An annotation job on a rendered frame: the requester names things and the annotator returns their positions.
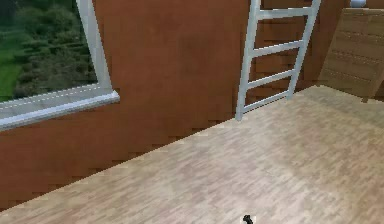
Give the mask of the white ladder shelf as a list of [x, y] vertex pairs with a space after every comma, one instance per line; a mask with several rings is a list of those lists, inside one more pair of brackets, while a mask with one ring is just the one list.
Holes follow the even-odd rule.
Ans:
[[[310, 7], [263, 10], [261, 8], [261, 0], [251, 0], [247, 21], [246, 39], [244, 44], [244, 54], [242, 58], [240, 82], [237, 94], [237, 104], [235, 113], [235, 119], [237, 121], [241, 121], [243, 115], [253, 109], [259, 108], [261, 106], [264, 106], [268, 103], [274, 102], [282, 98], [290, 99], [293, 96], [298, 77], [300, 75], [300, 71], [304, 62], [304, 58], [307, 52], [309, 41], [311, 39], [312, 31], [314, 29], [316, 18], [320, 9], [321, 2], [322, 0], [312, 0]], [[307, 17], [303, 35], [300, 40], [262, 48], [255, 47], [257, 24], [260, 20], [290, 18], [299, 16]], [[292, 69], [261, 79], [257, 79], [255, 81], [249, 81], [253, 59], [293, 49], [297, 49], [298, 53], [295, 59], [294, 67]], [[246, 93], [248, 90], [274, 81], [282, 80], [284, 78], [290, 78], [288, 88], [285, 91], [272, 95], [265, 99], [256, 101], [249, 105], [245, 103]]]

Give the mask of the light wooden chest of drawers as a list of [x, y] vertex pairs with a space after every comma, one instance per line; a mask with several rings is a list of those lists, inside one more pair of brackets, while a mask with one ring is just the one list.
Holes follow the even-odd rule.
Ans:
[[317, 86], [372, 99], [384, 81], [384, 9], [344, 8]]

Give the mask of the white framed window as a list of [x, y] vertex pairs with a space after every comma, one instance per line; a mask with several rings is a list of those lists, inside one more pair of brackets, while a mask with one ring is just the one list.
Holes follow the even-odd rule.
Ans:
[[76, 0], [98, 82], [0, 103], [0, 131], [118, 102], [92, 0]]

